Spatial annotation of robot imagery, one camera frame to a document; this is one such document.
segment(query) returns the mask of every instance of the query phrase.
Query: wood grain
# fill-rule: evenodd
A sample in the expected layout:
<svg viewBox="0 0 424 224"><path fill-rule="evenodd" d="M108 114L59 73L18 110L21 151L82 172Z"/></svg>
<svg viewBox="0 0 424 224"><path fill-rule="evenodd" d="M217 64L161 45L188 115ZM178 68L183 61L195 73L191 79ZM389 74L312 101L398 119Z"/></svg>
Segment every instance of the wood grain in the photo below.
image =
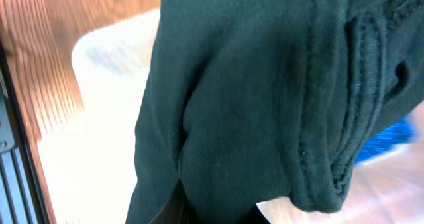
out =
<svg viewBox="0 0 424 224"><path fill-rule="evenodd" d="M160 0L0 0L0 41L52 223L37 145L84 109L72 48L91 30L159 5Z"/></svg>

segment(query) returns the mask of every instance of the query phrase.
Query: blue fabric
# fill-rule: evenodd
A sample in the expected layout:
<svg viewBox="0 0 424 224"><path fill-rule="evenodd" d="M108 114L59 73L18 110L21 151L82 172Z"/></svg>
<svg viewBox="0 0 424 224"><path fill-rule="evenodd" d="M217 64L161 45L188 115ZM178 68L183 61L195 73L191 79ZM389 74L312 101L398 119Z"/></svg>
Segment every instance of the blue fabric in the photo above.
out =
<svg viewBox="0 0 424 224"><path fill-rule="evenodd" d="M413 134L411 124L407 120L408 117L400 119L368 140L364 148L359 152L355 164L358 165L361 162L389 152L396 144L407 143Z"/></svg>

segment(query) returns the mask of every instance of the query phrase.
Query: dark green garment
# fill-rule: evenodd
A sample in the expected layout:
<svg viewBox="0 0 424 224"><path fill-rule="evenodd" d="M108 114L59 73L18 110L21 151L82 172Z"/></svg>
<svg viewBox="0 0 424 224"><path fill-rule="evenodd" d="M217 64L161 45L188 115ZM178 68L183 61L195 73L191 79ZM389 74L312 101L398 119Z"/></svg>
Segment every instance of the dark green garment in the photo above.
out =
<svg viewBox="0 0 424 224"><path fill-rule="evenodd" d="M364 142L423 99L424 0L162 0L127 223L179 179L206 223L338 211Z"/></svg>

